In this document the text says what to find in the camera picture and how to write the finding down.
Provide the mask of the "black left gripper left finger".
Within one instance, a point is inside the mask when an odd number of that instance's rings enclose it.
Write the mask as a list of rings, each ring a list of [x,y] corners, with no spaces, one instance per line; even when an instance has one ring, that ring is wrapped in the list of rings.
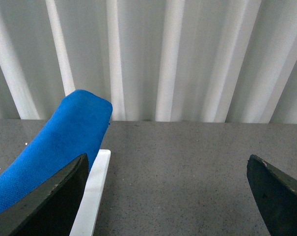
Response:
[[[81,154],[13,206],[0,213],[0,236],[68,236],[88,178]]]

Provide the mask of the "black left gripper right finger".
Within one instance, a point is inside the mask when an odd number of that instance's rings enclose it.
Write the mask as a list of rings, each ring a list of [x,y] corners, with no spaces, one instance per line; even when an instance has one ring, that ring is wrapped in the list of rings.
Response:
[[[257,155],[247,163],[247,179],[272,236],[297,236],[297,180]]]

